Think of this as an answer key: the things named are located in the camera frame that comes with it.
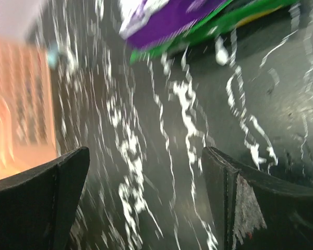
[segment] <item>green package edge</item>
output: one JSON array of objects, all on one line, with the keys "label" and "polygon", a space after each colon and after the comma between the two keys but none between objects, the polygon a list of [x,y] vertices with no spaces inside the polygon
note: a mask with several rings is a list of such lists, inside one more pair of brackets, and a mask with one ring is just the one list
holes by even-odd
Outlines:
[{"label": "green package edge", "polygon": [[260,0],[256,3],[236,9],[224,16],[213,19],[233,0],[228,0],[218,9],[207,15],[190,30],[169,39],[163,44],[145,50],[133,50],[130,64],[145,58],[156,58],[165,52],[184,50],[187,46],[196,45],[204,40],[214,38],[220,34],[228,33],[243,19],[265,11],[277,10],[299,2],[299,0]]}]

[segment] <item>orange plastic container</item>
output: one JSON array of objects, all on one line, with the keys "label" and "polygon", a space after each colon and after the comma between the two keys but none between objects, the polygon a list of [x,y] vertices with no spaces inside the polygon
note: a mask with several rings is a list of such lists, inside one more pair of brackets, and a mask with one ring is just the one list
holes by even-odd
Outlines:
[{"label": "orange plastic container", "polygon": [[0,179],[54,158],[46,52],[0,39]]}]

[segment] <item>marble pattern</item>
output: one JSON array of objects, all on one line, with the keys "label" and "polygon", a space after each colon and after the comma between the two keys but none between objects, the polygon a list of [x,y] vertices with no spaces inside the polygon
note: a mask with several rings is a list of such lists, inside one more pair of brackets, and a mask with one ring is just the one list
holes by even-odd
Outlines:
[{"label": "marble pattern", "polygon": [[66,55],[58,153],[91,149],[71,249],[218,249],[205,146],[313,186],[313,0],[301,8],[225,36],[224,67],[211,41],[129,65],[116,1],[49,2],[30,41]]}]

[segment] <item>plastic package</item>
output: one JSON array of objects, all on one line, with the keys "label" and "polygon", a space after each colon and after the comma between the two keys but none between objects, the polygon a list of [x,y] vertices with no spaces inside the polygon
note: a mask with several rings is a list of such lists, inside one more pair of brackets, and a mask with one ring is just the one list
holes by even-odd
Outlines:
[{"label": "plastic package", "polygon": [[0,39],[0,179],[54,158],[46,53]]},{"label": "plastic package", "polygon": [[[158,57],[162,53],[176,53],[187,46],[198,44],[204,40],[218,37],[220,34],[232,31],[257,18],[268,15],[280,8],[297,3],[298,0],[234,0],[228,1],[202,19],[190,30],[179,34],[167,42],[150,49],[136,49],[131,55],[130,62],[134,63],[141,58]],[[237,8],[227,8],[232,2]]]},{"label": "plastic package", "polygon": [[193,27],[226,0],[143,0],[126,11],[120,35],[137,49],[146,49]]}]

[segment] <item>yellow stripe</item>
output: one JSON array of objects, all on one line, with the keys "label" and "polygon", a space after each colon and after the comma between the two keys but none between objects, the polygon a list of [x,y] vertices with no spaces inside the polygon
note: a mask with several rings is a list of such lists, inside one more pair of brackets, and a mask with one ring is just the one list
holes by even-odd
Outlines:
[{"label": "yellow stripe", "polygon": [[282,8],[282,7],[283,7],[283,6],[281,5],[281,6],[277,7],[277,8],[275,8],[275,9],[269,9],[269,10],[267,10],[267,11],[264,11],[264,12],[257,13],[257,14],[251,15],[251,16],[249,16],[249,17],[246,17],[246,18],[240,20],[240,21],[236,24],[235,27],[239,28],[239,27],[241,27],[241,26],[243,26],[243,25],[245,25],[245,24],[248,24],[248,23],[250,23],[250,22],[256,20],[256,19],[259,19],[259,18],[261,18],[261,17],[264,17],[264,16],[266,16],[266,15],[268,15],[268,14],[270,14],[270,13],[273,13],[273,12],[275,12],[276,10],[279,10],[279,9]]}]

